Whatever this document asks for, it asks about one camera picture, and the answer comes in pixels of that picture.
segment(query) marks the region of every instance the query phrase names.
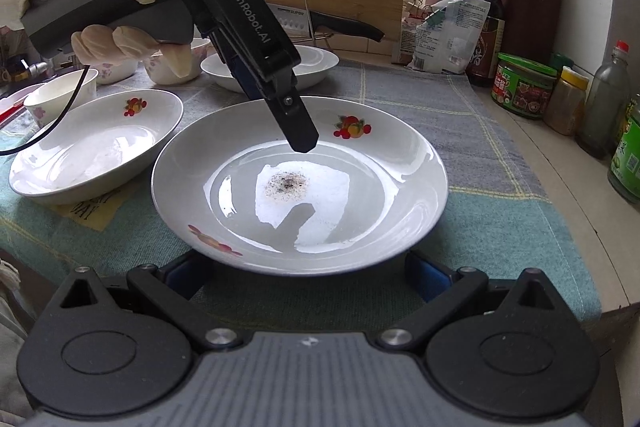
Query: jar lid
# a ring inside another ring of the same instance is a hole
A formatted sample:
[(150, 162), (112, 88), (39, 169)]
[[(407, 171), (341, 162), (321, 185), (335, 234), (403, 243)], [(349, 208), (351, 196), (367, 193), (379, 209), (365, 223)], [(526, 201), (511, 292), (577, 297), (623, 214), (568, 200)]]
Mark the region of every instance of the jar lid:
[(571, 84), (583, 91), (587, 90), (587, 86), (589, 86), (589, 79), (586, 76), (576, 73), (574, 70), (567, 68), (566, 66), (562, 68), (562, 75), (560, 78), (562, 78), (567, 84)]
[(546, 74), (546, 76), (552, 76), (554, 78), (558, 76), (558, 72), (554, 68), (550, 68), (549, 66), (545, 66), (539, 62), (534, 62), (528, 58), (516, 57), (515, 55), (508, 55), (506, 53), (498, 53), (498, 58), (519, 68), (535, 71), (540, 74)]

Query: plaid tablecloth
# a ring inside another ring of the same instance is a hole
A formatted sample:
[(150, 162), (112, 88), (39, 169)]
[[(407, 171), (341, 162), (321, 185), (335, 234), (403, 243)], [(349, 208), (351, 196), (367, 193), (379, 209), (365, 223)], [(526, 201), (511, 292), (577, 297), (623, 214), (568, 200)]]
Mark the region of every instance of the plaid tablecloth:
[[(144, 70), (100, 95), (153, 87)], [(203, 74), (169, 89), (184, 102), (180, 128), (245, 100)], [(447, 208), (419, 248), (450, 267), (476, 266), (498, 279), (525, 267), (545, 270), (581, 320), (600, 314), (591, 275), (564, 221), (505, 130), (487, 115), (464, 76), (414, 73), (342, 61), (305, 94), (365, 103), (422, 133), (442, 156), (450, 183)], [(24, 139), (28, 116), (6, 127), (0, 144)], [(0, 165), (0, 248), (55, 283), (74, 266), (100, 275), (140, 263), (162, 265), (188, 247), (164, 225), (149, 190), (150, 170), (130, 184), (83, 204), (47, 208), (14, 194)], [(246, 327), (382, 328), (420, 306), (404, 283), (402, 256), (356, 273), (316, 279), (257, 275), (219, 265), (195, 298), (211, 314)]]

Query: spice jar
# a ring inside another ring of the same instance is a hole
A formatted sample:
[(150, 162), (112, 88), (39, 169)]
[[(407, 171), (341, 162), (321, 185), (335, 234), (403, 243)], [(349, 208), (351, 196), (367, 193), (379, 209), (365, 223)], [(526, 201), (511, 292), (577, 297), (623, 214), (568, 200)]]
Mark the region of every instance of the spice jar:
[(540, 120), (545, 114), (556, 83), (556, 70), (505, 53), (498, 54), (500, 63), (495, 74), (492, 99), (507, 111)]
[(589, 81), (585, 76), (564, 66), (558, 85), (546, 106), (545, 123), (554, 131), (573, 136), (584, 113)]

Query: white ceramic cup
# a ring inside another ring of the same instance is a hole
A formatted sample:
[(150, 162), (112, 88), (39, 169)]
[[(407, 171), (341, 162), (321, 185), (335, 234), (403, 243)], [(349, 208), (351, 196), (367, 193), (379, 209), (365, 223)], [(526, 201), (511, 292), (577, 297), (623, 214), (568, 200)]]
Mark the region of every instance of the white ceramic cup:
[(142, 63), (145, 65), (146, 74), (149, 78), (160, 86), (171, 86), (172, 84), (184, 84), (193, 80), (202, 71), (200, 64), (207, 57), (207, 49), (210, 47), (209, 39), (196, 38), (191, 41), (191, 71), (187, 76), (179, 78), (169, 68), (161, 52), (145, 58)]
[(93, 66), (98, 70), (98, 78), (96, 81), (99, 85), (114, 84), (129, 78), (138, 68), (138, 60), (125, 60), (121, 64), (98, 64)]
[[(40, 128), (60, 116), (69, 99), (71, 99), (81, 75), (82, 70), (63, 74), (39, 87), (24, 100), (24, 107), (31, 113)], [(95, 100), (97, 77), (97, 70), (90, 69), (87, 72), (71, 109)]]

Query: fruit pattern decoration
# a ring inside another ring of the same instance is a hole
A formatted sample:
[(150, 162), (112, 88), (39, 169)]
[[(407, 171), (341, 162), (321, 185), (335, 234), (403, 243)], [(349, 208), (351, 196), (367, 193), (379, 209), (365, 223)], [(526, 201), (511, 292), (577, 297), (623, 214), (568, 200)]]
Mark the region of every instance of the fruit pattern decoration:
[(345, 140), (360, 138), (371, 132), (371, 126), (355, 116), (341, 116), (340, 123), (335, 124), (335, 128), (337, 131), (334, 132), (334, 136)]

